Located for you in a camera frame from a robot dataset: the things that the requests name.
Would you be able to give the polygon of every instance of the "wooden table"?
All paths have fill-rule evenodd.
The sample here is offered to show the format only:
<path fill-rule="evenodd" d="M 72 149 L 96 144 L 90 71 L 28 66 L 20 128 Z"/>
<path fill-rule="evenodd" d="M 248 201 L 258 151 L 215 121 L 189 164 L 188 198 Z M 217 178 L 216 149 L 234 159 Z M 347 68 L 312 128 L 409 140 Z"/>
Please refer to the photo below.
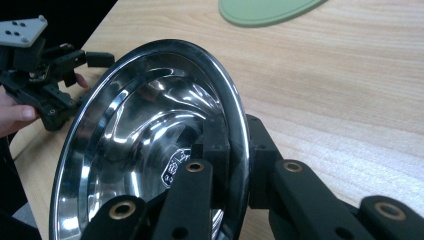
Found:
<path fill-rule="evenodd" d="M 225 66 L 283 156 L 311 166 L 340 199 L 358 206 L 381 194 L 424 215 L 424 2 L 328 1 L 263 28 L 229 24 L 217 4 L 119 0 L 84 50 L 120 58 L 157 39 L 193 42 Z M 104 70 L 77 71 L 93 84 Z M 50 133 L 36 122 L 12 144 L 45 239 L 69 127 Z M 241 239 L 270 238 L 267 212 L 248 210 Z"/>

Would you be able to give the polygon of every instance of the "light wood tabletop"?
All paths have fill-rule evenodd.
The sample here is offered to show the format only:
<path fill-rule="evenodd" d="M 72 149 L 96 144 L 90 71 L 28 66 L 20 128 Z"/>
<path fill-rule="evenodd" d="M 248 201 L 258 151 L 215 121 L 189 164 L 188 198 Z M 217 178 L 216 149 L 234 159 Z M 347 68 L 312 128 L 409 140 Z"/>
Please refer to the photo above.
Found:
<path fill-rule="evenodd" d="M 241 28 L 220 16 L 217 0 L 119 0 L 83 49 L 119 59 L 165 38 L 214 55 L 281 154 L 308 164 L 341 200 L 358 206 L 385 195 L 424 215 L 423 1 L 334 0 L 288 22 Z M 104 71 L 77 69 L 91 85 Z M 44 239 L 70 125 L 52 133 L 37 121 L 12 143 Z M 240 238 L 272 239 L 267 218 L 248 210 Z"/>

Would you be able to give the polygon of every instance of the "shiny silver bowl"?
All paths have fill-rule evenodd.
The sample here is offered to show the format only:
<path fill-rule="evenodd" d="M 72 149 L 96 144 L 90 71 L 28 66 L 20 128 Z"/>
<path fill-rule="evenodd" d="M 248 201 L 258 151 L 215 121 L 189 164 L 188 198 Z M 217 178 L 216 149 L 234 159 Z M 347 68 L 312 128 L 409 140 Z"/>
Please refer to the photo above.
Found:
<path fill-rule="evenodd" d="M 237 237 L 249 184 L 240 97 L 211 54 L 188 42 L 160 40 L 116 62 L 75 117 L 53 186 L 50 238 L 79 239 L 114 197 L 149 201 L 164 192 L 175 173 L 170 163 L 190 158 L 203 121 L 214 116 L 225 119 L 231 162 L 225 207 L 214 210 L 213 237 Z"/>

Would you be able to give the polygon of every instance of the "green plate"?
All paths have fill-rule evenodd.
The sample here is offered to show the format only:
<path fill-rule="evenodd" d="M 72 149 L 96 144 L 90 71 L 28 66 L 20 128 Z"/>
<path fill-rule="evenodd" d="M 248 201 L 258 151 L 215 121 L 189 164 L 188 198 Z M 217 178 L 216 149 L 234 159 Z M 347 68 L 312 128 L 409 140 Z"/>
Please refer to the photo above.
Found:
<path fill-rule="evenodd" d="M 219 0 L 219 11 L 229 22 L 262 27 L 298 17 L 326 0 Z"/>

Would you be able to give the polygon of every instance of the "human hand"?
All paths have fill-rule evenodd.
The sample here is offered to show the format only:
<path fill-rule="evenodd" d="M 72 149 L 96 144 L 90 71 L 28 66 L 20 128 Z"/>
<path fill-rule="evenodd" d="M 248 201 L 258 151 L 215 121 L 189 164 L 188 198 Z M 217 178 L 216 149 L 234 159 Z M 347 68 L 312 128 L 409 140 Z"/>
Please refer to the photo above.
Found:
<path fill-rule="evenodd" d="M 77 83 L 83 88 L 88 88 L 88 83 L 80 74 L 75 74 Z M 6 94 L 3 86 L 0 86 L 0 137 L 28 126 L 39 118 L 34 107 L 18 104 L 12 97 Z"/>

